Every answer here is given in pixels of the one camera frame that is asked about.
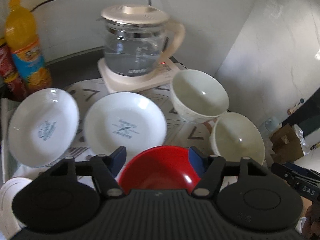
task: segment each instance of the red snack can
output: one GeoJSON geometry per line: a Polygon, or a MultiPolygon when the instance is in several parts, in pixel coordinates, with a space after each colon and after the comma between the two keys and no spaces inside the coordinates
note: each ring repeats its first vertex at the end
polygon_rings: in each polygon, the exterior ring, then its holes
{"type": "Polygon", "coordinates": [[[0,45],[0,75],[3,79],[6,79],[16,71],[17,69],[13,63],[10,49],[5,43],[3,43],[0,45]]]}
{"type": "Polygon", "coordinates": [[[4,79],[4,82],[7,84],[9,90],[14,94],[16,100],[22,101],[29,95],[26,84],[17,71],[4,79]]]}

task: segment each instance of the red bowl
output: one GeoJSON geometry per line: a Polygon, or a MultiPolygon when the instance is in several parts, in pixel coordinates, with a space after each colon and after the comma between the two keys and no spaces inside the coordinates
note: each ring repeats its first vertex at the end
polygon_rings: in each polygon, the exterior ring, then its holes
{"type": "Polygon", "coordinates": [[[158,146],[135,156],[124,168],[119,184],[126,194],[131,189],[180,189],[190,193],[200,178],[188,159],[188,150],[158,146]]]}

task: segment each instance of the kettle base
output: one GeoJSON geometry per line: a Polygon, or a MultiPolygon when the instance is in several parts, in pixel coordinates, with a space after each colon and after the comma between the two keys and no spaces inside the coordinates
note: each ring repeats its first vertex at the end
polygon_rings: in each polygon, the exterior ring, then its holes
{"type": "Polygon", "coordinates": [[[127,77],[112,72],[105,63],[104,58],[98,61],[99,72],[110,93],[139,92],[171,82],[180,69],[170,60],[166,59],[157,65],[156,69],[146,75],[127,77]]]}

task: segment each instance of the bottle cap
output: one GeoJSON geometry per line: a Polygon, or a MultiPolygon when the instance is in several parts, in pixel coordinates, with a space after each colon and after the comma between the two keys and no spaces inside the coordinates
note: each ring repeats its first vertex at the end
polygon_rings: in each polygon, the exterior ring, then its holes
{"type": "Polygon", "coordinates": [[[9,8],[12,8],[14,6],[20,5],[21,0],[10,0],[9,2],[9,8]]]}

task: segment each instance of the white plate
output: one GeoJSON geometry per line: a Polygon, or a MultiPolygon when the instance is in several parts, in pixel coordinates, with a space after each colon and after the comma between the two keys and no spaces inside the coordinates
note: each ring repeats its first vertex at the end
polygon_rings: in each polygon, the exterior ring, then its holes
{"type": "Polygon", "coordinates": [[[167,124],[160,108],[135,93],[120,92],[97,101],[84,120],[84,135],[95,154],[127,148],[126,163],[151,147],[162,145],[167,124]]]}
{"type": "Polygon", "coordinates": [[[24,165],[48,165],[68,149],[78,123],[79,109],[69,93],[57,88],[40,90],[14,112],[8,130],[9,149],[24,165]]]}
{"type": "Polygon", "coordinates": [[[12,178],[4,183],[0,190],[0,230],[7,239],[21,230],[12,212],[12,200],[31,181],[31,179],[21,177],[12,178]]]}

